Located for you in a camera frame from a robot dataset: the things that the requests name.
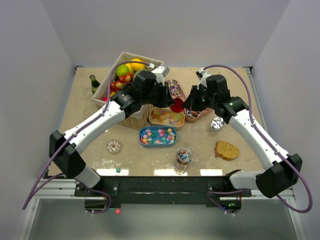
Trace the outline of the silver metal scoop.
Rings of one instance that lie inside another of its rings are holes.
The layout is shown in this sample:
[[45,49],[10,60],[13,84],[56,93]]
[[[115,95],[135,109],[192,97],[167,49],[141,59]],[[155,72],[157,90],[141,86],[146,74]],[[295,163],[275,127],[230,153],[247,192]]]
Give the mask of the silver metal scoop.
[[212,121],[211,121],[211,129],[213,131],[218,131],[220,130],[225,124],[225,121],[222,117],[216,116]]

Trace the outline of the clear glass jar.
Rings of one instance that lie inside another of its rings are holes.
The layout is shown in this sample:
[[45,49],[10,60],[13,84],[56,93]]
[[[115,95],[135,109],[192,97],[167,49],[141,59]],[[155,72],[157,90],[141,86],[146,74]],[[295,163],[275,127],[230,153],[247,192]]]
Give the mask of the clear glass jar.
[[189,148],[183,147],[179,149],[175,156],[175,167],[179,174],[187,170],[192,162],[192,152]]

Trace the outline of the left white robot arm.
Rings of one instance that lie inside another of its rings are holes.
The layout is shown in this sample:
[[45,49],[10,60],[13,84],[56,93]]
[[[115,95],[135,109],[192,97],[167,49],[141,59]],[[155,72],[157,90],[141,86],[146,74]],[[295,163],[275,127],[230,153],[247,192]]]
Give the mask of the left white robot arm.
[[60,133],[54,131],[49,138],[49,156],[67,177],[86,185],[86,191],[99,196],[104,190],[100,175],[81,157],[81,153],[113,125],[125,120],[143,105],[167,108],[174,104],[165,77],[167,66],[152,71],[138,72],[132,83],[128,83],[85,121],[74,128]]

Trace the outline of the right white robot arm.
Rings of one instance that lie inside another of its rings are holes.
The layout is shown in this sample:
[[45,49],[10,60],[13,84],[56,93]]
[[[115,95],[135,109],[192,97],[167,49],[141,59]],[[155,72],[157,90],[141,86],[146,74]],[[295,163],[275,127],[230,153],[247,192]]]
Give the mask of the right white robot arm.
[[257,189],[273,198],[298,182],[303,160],[280,147],[261,125],[250,117],[249,106],[239,97],[231,96],[224,76],[208,72],[196,73],[200,82],[191,88],[183,103],[185,109],[212,109],[224,122],[236,130],[258,157],[264,171],[234,173],[223,183],[223,192],[230,197],[241,189]]

